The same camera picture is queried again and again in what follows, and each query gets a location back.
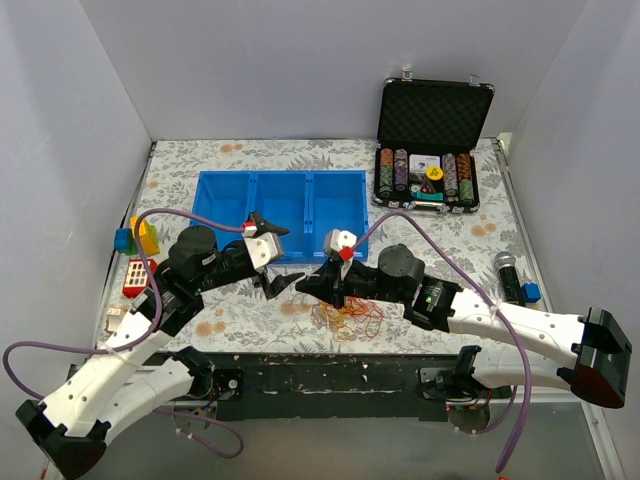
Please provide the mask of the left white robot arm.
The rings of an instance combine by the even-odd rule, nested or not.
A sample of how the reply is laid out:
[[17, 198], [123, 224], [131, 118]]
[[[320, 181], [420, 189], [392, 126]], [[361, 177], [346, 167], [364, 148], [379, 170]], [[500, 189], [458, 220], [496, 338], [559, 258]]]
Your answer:
[[25, 401], [16, 417], [65, 479], [78, 479], [103, 457], [124, 429], [175, 398], [200, 400], [213, 389], [213, 362], [186, 347], [152, 373], [132, 375], [204, 308], [202, 295], [250, 279], [266, 298], [278, 296], [297, 274], [270, 279], [267, 268], [284, 254], [285, 227], [251, 212], [236, 228], [240, 239], [218, 248], [220, 225], [196, 218], [156, 268], [118, 328], [57, 390]]

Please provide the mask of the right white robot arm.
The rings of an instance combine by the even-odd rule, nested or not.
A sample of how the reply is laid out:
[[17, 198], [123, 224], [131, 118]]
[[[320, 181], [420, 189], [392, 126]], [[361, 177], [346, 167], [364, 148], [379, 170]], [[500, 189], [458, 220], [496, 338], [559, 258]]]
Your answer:
[[614, 316], [592, 307], [585, 315], [557, 314], [499, 303], [469, 288], [429, 276], [404, 245], [386, 247], [369, 267], [332, 254], [296, 284], [340, 309], [349, 297], [400, 304], [403, 317], [427, 331], [473, 335], [515, 347], [514, 356], [465, 347], [453, 372], [431, 386], [475, 397], [502, 386], [541, 386], [573, 393], [609, 409], [626, 400], [632, 345]]

